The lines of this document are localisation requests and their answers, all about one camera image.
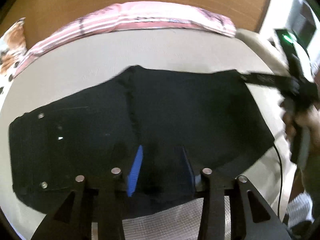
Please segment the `blue textured pad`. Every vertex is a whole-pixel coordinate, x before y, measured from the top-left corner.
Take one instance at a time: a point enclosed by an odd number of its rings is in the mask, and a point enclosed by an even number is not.
[[[133,165],[131,167],[131,171],[128,175],[127,195],[129,197],[131,197],[136,190],[139,172],[142,164],[142,159],[143,159],[143,150],[142,150],[142,146],[140,145],[138,148],[136,157],[134,159]]]

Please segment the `black fabric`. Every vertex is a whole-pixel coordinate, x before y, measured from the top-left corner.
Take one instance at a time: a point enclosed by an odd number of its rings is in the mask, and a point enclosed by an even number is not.
[[[103,176],[114,167],[129,172],[142,145],[126,217],[191,200],[202,168],[238,176],[274,141],[236,70],[198,74],[140,66],[18,117],[9,139],[13,190],[44,213],[77,175]]]

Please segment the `pink cloth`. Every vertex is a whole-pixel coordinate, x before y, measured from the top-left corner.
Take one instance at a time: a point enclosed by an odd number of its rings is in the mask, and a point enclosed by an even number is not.
[[[47,52],[90,35],[161,28],[206,30],[229,37],[236,34],[236,28],[228,17],[198,7],[152,1],[113,4],[65,25],[50,37],[38,42],[20,62],[15,76]]]

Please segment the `screw head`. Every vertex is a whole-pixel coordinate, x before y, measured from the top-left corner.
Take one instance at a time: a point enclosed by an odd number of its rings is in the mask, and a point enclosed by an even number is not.
[[[113,169],[111,170],[111,172],[112,172],[113,174],[119,174],[119,173],[121,172],[121,169],[120,169],[120,168],[113,168]]]
[[[209,168],[204,168],[204,169],[202,170],[202,172],[203,172],[204,174],[210,175],[210,174],[212,173],[212,170],[209,169]]]
[[[44,181],[40,185],[41,185],[41,188],[46,188],[48,186],[48,183]]]
[[[81,181],[84,181],[84,176],[83,175],[76,176],[76,182],[81,182]]]
[[[246,183],[248,181],[248,178],[246,176],[241,175],[238,177],[238,180],[242,183]]]

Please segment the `person's arm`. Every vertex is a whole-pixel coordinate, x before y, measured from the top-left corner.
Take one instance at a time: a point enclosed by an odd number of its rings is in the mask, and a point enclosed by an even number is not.
[[[317,218],[320,216],[320,112],[315,106],[312,106],[308,111],[297,114],[295,117],[285,113],[283,121],[286,139],[289,141],[295,135],[295,129],[292,125],[293,118],[298,125],[307,126],[310,130],[309,158],[301,174],[303,186],[313,201],[313,217]]]

